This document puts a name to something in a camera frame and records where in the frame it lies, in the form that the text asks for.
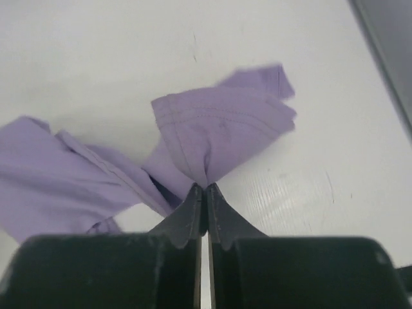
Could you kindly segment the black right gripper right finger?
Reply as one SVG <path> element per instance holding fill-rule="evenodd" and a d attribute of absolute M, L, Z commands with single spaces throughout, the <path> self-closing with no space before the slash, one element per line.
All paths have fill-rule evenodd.
<path fill-rule="evenodd" d="M 206 190 L 208 231 L 212 242 L 223 250 L 229 250 L 238 239 L 267 238 L 267 235 L 255 228 L 238 213 L 224 198 L 216 183 Z"/>

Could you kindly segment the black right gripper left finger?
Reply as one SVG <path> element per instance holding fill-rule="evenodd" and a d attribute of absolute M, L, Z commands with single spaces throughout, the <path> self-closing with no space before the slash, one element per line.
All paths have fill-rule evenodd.
<path fill-rule="evenodd" d="M 166 237 L 176 248 L 184 248 L 190 241 L 204 236 L 206 231 L 206 207 L 203 189 L 193 184 L 184 201 L 151 229 L 151 236 Z"/>

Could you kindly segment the lavender t shirt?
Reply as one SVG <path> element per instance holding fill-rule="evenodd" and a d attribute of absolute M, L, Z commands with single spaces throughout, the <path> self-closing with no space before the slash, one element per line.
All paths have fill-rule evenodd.
<path fill-rule="evenodd" d="M 152 101 L 160 139 L 142 165 L 19 117 L 1 128 L 1 228 L 22 242 L 130 231 L 126 216 L 139 206 L 168 216 L 192 184 L 217 182 L 293 131 L 293 95 L 275 64 L 160 97 Z"/>

